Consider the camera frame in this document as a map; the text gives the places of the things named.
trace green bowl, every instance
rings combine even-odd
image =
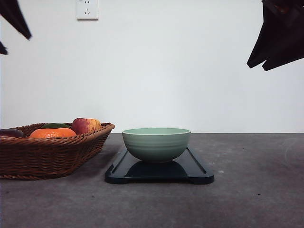
[[[125,130],[123,141],[135,158],[145,162],[168,162],[187,148],[191,131],[179,128]]]

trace black tray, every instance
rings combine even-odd
[[[147,163],[133,157],[124,147],[105,172],[104,180],[111,184],[129,182],[188,181],[192,184],[209,184],[213,172],[187,147],[181,156],[165,163]]]

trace wall socket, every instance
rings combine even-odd
[[[98,0],[76,0],[78,20],[98,20]]]

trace mandarin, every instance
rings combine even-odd
[[[71,137],[76,133],[69,128],[44,128],[37,129],[30,134],[30,138],[54,138],[54,137]]]

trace purple eggplant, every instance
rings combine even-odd
[[[23,132],[17,129],[9,128],[9,129],[1,129],[0,136],[8,136],[8,137],[24,137]]]

